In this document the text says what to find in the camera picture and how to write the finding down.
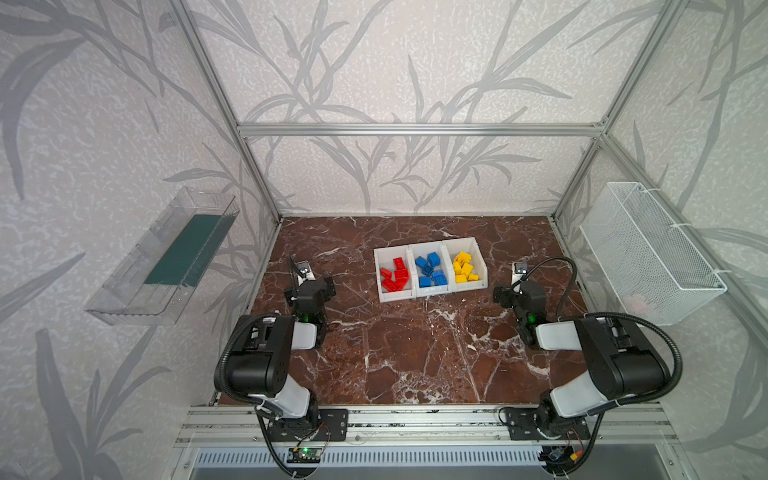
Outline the red long studded brick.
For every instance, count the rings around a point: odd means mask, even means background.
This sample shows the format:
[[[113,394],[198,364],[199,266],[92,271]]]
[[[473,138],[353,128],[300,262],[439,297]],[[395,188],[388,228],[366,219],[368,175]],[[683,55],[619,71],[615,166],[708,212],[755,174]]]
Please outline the red long studded brick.
[[[386,292],[393,293],[393,292],[402,291],[405,288],[407,283],[408,283],[407,279],[399,279],[399,280],[383,279],[381,282],[381,285]]]

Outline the blue long brick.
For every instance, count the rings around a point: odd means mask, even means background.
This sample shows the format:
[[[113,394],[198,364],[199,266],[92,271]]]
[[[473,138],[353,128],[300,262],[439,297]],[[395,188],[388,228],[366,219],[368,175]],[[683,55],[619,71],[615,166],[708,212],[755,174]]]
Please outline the blue long brick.
[[[434,286],[447,286],[448,279],[442,270],[433,271],[430,279]]]

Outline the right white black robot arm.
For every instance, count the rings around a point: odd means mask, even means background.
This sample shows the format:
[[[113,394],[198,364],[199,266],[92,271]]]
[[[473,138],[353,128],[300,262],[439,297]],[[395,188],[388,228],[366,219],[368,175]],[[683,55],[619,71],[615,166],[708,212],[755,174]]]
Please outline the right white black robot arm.
[[[592,312],[549,321],[534,281],[496,286],[493,301],[512,311],[523,343],[536,350],[576,351],[586,370],[540,396],[535,407],[502,407],[513,440],[560,440],[586,431],[586,418],[670,393],[683,374],[682,353],[657,325],[622,312]]]

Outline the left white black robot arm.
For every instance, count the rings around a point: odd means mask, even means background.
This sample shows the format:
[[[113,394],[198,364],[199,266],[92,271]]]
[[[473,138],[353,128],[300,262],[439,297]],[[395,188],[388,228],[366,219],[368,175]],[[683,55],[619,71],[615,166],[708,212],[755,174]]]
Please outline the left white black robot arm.
[[[243,315],[214,371],[214,387],[254,407],[272,441],[306,441],[321,429],[315,394],[290,374],[292,353],[316,350],[328,331],[326,303],[336,295],[331,277],[296,280],[286,290],[291,312]]]

